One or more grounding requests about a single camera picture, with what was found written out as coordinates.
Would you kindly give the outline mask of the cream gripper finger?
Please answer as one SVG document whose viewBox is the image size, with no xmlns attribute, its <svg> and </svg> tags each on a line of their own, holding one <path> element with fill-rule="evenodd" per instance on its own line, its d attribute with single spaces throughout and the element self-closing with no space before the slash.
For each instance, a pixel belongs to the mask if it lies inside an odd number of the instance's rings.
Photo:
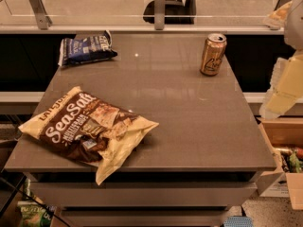
<svg viewBox="0 0 303 227">
<path fill-rule="evenodd" d="M 285 3 L 278 9 L 274 10 L 271 14 L 263 19 L 263 23 L 272 29 L 280 29 L 284 27 L 288 10 L 292 5 L 292 1 Z"/>
<path fill-rule="evenodd" d="M 303 97 L 303 56 L 278 58 L 274 65 L 263 103 L 259 109 L 265 119 L 276 119 L 287 113 Z"/>
</svg>

